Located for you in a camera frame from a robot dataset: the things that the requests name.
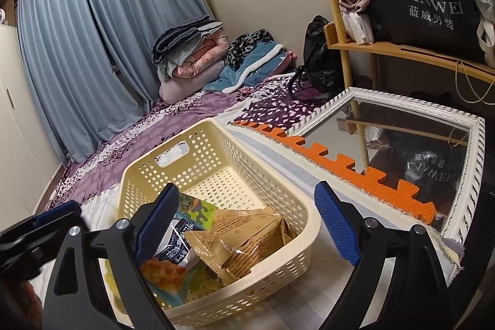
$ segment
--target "green snack package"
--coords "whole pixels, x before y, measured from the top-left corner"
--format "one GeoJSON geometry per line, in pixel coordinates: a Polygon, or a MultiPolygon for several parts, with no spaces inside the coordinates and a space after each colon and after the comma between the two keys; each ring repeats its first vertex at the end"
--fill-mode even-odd
{"type": "Polygon", "coordinates": [[[177,215],[190,221],[202,230],[210,229],[213,225],[213,212],[216,206],[204,200],[179,192],[179,210],[177,215]]]}

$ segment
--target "white fleece trim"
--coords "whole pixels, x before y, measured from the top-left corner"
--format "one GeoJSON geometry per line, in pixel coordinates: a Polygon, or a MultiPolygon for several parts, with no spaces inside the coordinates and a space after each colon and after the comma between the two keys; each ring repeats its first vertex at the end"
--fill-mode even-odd
{"type": "Polygon", "coordinates": [[[236,91],[237,89],[239,89],[243,85],[244,81],[248,78],[249,74],[254,72],[256,69],[259,69],[264,64],[270,62],[274,57],[276,57],[279,54],[279,52],[282,50],[283,47],[284,46],[282,44],[275,45],[275,47],[270,52],[268,52],[268,54],[266,54],[263,58],[248,66],[246,70],[242,72],[241,76],[239,77],[239,80],[235,85],[223,89],[222,93],[230,94],[236,91]]]}

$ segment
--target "blue gripper pad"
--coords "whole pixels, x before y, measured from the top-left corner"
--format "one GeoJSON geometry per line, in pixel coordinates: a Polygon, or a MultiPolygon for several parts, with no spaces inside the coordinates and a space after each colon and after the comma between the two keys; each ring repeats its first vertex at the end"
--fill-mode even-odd
{"type": "Polygon", "coordinates": [[[61,206],[46,211],[45,213],[38,214],[34,219],[33,227],[35,229],[40,228],[41,226],[48,224],[72,212],[76,213],[79,216],[81,215],[81,207],[79,206],[79,203],[76,202],[75,200],[71,200],[70,202],[64,203],[61,206]]]}
{"type": "Polygon", "coordinates": [[[159,194],[152,212],[136,236],[134,259],[138,266],[154,256],[178,208],[179,189],[169,184],[159,194]]]}
{"type": "Polygon", "coordinates": [[[357,266],[361,260],[357,234],[331,192],[333,191],[326,182],[320,182],[314,189],[314,203],[340,255],[353,266],[357,266]]]}

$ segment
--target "pillow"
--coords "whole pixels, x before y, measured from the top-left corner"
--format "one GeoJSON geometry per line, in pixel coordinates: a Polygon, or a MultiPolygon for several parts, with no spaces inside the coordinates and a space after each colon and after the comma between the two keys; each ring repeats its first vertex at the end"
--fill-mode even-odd
{"type": "Polygon", "coordinates": [[[172,105],[200,91],[204,86],[218,79],[225,62],[221,59],[208,66],[198,75],[185,79],[173,77],[163,80],[160,86],[160,97],[165,104],[172,105]]]}

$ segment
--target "cabinet handle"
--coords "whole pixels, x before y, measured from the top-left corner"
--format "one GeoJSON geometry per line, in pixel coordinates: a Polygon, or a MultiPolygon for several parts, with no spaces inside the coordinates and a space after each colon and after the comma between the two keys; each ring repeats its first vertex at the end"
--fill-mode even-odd
{"type": "Polygon", "coordinates": [[[14,103],[12,102],[11,92],[7,89],[8,100],[11,102],[12,109],[15,111],[14,103]]]}

